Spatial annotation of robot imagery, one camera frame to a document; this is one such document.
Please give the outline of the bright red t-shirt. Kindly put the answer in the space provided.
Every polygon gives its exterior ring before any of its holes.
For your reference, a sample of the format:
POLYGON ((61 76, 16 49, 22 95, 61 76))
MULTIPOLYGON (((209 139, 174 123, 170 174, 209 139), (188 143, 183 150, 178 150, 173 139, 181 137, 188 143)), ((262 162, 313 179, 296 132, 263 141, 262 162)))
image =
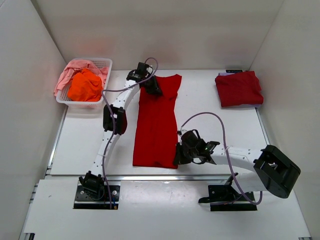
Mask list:
POLYGON ((156 77, 162 95, 140 90, 132 165, 177 169, 174 164, 178 127, 175 104, 182 76, 156 77))

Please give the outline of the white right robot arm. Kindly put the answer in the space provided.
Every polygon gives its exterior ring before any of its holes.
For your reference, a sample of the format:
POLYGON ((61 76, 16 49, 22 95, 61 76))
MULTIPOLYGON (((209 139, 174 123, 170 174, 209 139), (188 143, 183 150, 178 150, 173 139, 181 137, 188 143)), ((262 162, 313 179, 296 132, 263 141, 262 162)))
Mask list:
POLYGON ((262 150, 238 148, 218 141, 206 142, 196 129, 178 131, 174 165, 226 165, 231 176, 224 195, 236 200, 249 192, 269 192, 286 199, 292 192, 301 169, 274 145, 262 150))

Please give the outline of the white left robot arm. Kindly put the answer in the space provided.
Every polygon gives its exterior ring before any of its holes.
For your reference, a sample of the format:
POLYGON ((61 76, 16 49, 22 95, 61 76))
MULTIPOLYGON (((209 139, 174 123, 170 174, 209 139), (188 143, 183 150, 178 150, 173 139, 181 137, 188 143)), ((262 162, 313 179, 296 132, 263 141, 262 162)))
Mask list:
POLYGON ((84 177, 79 177, 83 192, 93 201, 111 201, 112 193, 107 180, 106 168, 113 148, 120 136, 126 132, 128 126, 126 110, 141 89, 153 96, 162 95, 162 90, 155 76, 158 66, 157 64, 153 68, 146 61, 139 62, 137 68, 128 73, 122 89, 102 91, 102 97, 105 101, 102 116, 102 142, 92 168, 84 177))

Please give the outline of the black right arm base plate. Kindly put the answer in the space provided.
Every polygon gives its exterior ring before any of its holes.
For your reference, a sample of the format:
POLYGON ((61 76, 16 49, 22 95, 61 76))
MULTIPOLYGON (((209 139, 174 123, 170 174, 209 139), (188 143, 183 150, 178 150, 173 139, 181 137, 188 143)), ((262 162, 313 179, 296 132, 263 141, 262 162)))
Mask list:
POLYGON ((257 206, 229 185, 209 185, 208 196, 198 200, 199 204, 209 204, 211 212, 249 212, 257 206))

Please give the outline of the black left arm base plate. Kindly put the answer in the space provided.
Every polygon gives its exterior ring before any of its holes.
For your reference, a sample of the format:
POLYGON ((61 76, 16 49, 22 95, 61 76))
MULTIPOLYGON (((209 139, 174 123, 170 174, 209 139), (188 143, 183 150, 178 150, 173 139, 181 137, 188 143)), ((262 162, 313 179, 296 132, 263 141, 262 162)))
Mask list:
POLYGON ((119 208, 121 184, 119 181, 112 181, 109 188, 111 197, 106 184, 104 187, 101 186, 98 194, 96 194, 86 190, 78 182, 73 208, 78 210, 117 210, 119 208))

